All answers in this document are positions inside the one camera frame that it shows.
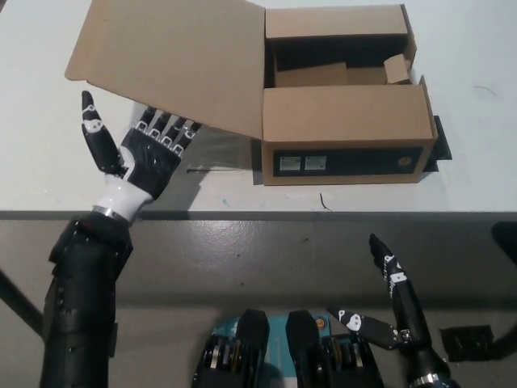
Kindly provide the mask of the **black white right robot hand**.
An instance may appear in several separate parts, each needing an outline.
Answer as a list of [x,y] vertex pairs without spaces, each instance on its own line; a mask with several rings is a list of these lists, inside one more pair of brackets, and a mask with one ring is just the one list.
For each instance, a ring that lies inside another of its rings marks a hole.
[[327,312],[348,331],[379,348],[398,350],[406,360],[408,387],[453,387],[451,371],[433,349],[431,334],[420,301],[398,258],[375,234],[368,240],[374,264],[380,269],[396,324],[329,306]]

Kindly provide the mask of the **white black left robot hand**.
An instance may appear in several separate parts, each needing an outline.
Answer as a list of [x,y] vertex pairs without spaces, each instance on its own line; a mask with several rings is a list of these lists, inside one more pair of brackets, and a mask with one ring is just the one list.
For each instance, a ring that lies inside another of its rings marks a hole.
[[147,107],[117,145],[92,94],[82,92],[82,134],[106,183],[94,212],[131,225],[141,209],[165,191],[201,124],[181,116],[170,123],[170,113],[156,113]]

